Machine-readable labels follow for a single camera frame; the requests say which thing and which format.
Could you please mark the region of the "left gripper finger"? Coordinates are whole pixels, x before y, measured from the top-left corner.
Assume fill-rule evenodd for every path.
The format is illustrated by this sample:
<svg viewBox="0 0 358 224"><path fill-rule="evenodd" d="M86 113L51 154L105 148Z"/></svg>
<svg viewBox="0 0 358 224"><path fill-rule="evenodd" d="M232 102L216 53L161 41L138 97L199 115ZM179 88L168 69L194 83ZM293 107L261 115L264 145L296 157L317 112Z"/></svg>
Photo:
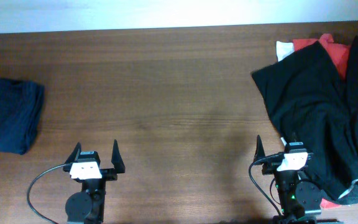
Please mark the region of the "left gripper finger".
<svg viewBox="0 0 358 224"><path fill-rule="evenodd" d="M81 143L78 142L73 150L73 152L68 156L67 160L65 161L65 164L71 164L78 160L78 156L81 153Z"/></svg>
<svg viewBox="0 0 358 224"><path fill-rule="evenodd" d="M118 142L115 139L112 145L112 156L111 163L114 166L114 170L117 174L123 174L126 171L126 167L124 165L124 161L122 160L121 154L119 152Z"/></svg>

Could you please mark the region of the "black shorts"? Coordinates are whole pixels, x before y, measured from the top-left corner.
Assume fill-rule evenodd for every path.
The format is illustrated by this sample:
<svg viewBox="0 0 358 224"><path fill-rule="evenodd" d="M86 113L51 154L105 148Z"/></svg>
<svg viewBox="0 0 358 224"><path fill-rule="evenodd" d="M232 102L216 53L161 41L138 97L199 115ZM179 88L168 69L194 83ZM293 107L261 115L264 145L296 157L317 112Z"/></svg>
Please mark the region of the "black shorts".
<svg viewBox="0 0 358 224"><path fill-rule="evenodd" d="M345 85L327 51L315 42L251 74L273 126L286 142L313 156L306 173L333 200L358 179Z"/></svg>

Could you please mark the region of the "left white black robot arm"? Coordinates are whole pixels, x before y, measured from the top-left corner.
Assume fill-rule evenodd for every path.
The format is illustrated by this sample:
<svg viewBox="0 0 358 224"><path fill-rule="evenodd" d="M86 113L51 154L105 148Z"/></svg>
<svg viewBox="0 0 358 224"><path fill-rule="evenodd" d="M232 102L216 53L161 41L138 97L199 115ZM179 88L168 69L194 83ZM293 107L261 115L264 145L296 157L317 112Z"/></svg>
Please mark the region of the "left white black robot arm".
<svg viewBox="0 0 358 224"><path fill-rule="evenodd" d="M82 151L80 143L65 161L63 171L81 184L81 190L66 201L68 223L100 224L104 221L106 183L117 180L117 176L126 171L116 140L112 145L112 167L102 169L100 163L99 154L96 151Z"/></svg>

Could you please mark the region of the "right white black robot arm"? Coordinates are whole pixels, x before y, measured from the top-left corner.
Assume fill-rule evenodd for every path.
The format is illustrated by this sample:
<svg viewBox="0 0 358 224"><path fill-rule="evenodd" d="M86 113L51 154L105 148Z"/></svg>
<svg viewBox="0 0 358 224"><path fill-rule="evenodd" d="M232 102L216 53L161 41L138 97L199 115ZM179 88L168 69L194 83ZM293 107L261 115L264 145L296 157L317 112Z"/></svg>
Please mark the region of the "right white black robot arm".
<svg viewBox="0 0 358 224"><path fill-rule="evenodd" d="M273 205L277 215L270 223L316 223L321 213L321 190L304 173L306 164L313 154L308 152L302 142L289 142L283 152L267 156L262 140L257 136L255 156L249 166L261 166L263 175L273 175L271 186L278 193L279 204L269 197L250 177L262 195Z"/></svg>

